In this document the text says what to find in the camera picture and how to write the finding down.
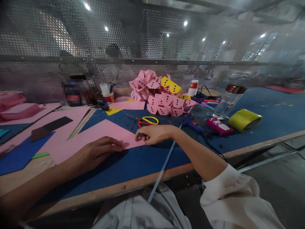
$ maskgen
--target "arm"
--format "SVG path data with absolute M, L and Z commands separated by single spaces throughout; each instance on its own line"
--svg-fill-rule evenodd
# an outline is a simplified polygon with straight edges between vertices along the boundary
M 200 204 L 213 228 L 284 228 L 272 206 L 259 197 L 259 187 L 249 176 L 236 171 L 214 152 L 171 125 L 139 129 L 146 145 L 171 138 L 190 158 L 195 170 L 206 181 Z
M 17 220 L 56 186 L 96 168 L 112 152 L 121 151 L 121 143 L 110 137 L 102 137 L 89 143 L 68 160 L 48 168 L 23 185 L 1 196 L 1 208 L 13 220 Z
M 142 134 L 146 145 L 156 144 L 168 138 L 173 139 L 191 160 L 197 173 L 209 181 L 226 169 L 228 163 L 216 153 L 192 139 L 178 127 L 172 125 L 151 125 L 138 129 L 136 139 Z

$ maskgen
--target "red mat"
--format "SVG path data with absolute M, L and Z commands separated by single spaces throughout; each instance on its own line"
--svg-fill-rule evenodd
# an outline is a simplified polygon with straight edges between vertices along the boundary
M 295 93 L 304 93 L 305 91 L 303 90 L 297 90 L 297 89 L 291 89 L 291 88 L 286 88 L 286 87 L 279 87 L 279 86 L 272 86 L 272 87 L 266 87 L 272 90 L 280 91 L 280 92 L 286 92 L 289 94 L 295 94 Z

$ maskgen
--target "white shirt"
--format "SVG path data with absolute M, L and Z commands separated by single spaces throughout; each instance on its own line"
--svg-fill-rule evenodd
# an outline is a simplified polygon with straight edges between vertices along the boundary
M 200 204 L 214 229 L 284 228 L 257 182 L 231 165 L 204 185 Z M 105 201 L 93 228 L 192 228 L 173 192 L 164 183 L 157 190 L 151 204 L 147 187 Z

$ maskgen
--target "water bottle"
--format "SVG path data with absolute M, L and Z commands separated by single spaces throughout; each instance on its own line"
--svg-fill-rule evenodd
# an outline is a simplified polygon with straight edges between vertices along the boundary
M 229 84 L 226 88 L 226 92 L 222 95 L 220 101 L 215 107 L 212 117 L 220 120 L 225 119 L 246 90 L 246 87 Z

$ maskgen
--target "white sleeve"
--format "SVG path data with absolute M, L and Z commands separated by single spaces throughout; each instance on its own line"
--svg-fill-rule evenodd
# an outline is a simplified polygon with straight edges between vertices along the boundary
M 204 185 L 200 204 L 214 229 L 284 228 L 271 204 L 259 197 L 257 182 L 231 165 Z

